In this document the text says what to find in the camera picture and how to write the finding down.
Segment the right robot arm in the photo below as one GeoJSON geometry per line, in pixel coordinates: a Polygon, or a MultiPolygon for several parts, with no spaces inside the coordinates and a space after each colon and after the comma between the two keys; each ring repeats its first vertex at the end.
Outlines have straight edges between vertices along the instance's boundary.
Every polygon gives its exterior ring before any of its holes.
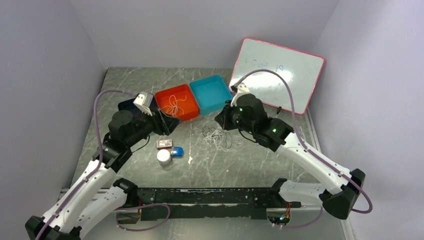
{"type": "Polygon", "coordinates": [[[297,163],[318,183],[286,180],[270,193],[270,202],[282,207],[287,202],[321,206],[333,217],[345,220],[354,211],[366,174],[350,170],[330,160],[308,144],[282,119],[268,116],[262,102],[252,94],[225,102],[214,118],[223,130],[238,130],[251,135],[251,141],[297,163]]]}

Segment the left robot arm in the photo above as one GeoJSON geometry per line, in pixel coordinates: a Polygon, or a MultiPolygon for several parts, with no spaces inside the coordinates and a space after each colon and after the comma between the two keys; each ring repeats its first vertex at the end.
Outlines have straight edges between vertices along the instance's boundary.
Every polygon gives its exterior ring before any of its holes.
{"type": "Polygon", "coordinates": [[[120,178],[105,195],[93,197],[133,155],[131,148],[152,133],[170,135],[181,119],[157,109],[152,115],[133,115],[119,110],[108,124],[108,133],[84,172],[66,194],[41,217],[25,223],[31,240],[82,240],[107,215],[121,207],[132,208],[139,200],[138,186],[120,178]]]}

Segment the red white small box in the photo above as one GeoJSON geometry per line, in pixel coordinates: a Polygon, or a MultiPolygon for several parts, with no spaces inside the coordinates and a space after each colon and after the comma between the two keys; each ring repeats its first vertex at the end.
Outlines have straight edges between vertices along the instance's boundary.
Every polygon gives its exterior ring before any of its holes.
{"type": "Polygon", "coordinates": [[[173,141],[171,139],[163,139],[156,141],[156,148],[161,149],[170,149],[173,147],[173,141]]]}

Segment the orange square tray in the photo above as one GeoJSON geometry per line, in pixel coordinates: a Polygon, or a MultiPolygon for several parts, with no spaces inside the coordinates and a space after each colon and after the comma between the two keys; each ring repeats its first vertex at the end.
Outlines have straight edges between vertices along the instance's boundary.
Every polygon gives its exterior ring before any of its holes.
{"type": "Polygon", "coordinates": [[[158,107],[183,122],[199,116],[200,109],[188,84],[181,84],[154,94],[158,107]]]}

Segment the teal square tray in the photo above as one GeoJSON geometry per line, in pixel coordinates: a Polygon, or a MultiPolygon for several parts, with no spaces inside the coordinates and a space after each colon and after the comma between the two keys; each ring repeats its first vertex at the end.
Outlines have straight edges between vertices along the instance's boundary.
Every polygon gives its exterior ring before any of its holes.
{"type": "Polygon", "coordinates": [[[232,94],[220,75],[212,75],[189,83],[200,115],[221,111],[232,94]]]}

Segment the blue small stapler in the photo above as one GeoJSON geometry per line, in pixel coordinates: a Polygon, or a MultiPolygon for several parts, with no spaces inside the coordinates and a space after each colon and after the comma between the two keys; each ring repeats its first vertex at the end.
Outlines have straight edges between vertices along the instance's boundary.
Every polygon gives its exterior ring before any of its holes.
{"type": "Polygon", "coordinates": [[[184,156],[184,149],[180,146],[174,146],[170,153],[173,158],[182,158],[184,156]]]}

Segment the clear round clip jar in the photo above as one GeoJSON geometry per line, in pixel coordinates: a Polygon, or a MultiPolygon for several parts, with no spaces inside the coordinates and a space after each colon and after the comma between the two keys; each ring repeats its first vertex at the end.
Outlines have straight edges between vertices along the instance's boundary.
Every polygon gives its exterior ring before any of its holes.
{"type": "Polygon", "coordinates": [[[171,152],[167,149],[160,149],[156,154],[156,159],[161,166],[167,166],[172,161],[171,152]]]}

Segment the dark navy square tray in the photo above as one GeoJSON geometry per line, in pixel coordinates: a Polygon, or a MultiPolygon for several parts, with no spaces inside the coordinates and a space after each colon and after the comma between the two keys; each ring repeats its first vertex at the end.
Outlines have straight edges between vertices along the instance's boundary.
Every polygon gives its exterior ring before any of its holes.
{"type": "MultiPolygon", "coordinates": [[[[120,102],[117,106],[118,106],[118,110],[127,110],[130,111],[134,116],[139,116],[142,114],[142,111],[134,105],[134,100],[135,98],[131,98],[125,101],[120,102]]],[[[156,111],[158,109],[158,104],[157,101],[155,99],[155,97],[153,97],[152,103],[150,104],[150,109],[152,111],[156,111]]]]}

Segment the pink framed whiteboard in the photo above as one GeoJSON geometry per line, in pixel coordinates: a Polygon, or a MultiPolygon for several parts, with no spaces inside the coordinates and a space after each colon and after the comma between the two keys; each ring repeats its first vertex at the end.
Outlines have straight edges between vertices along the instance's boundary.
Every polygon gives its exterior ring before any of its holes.
{"type": "Polygon", "coordinates": [[[260,69],[243,81],[249,91],[264,104],[303,115],[324,65],[322,56],[246,37],[229,85],[260,69]]]}

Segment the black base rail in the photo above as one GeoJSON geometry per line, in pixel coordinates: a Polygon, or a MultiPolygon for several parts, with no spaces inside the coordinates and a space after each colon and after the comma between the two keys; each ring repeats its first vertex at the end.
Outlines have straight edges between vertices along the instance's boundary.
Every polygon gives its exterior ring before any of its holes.
{"type": "Polygon", "coordinates": [[[238,218],[267,219],[268,212],[300,208],[300,202],[287,203],[270,187],[242,188],[139,188],[127,197],[125,207],[163,203],[141,212],[141,220],[238,218]]]}

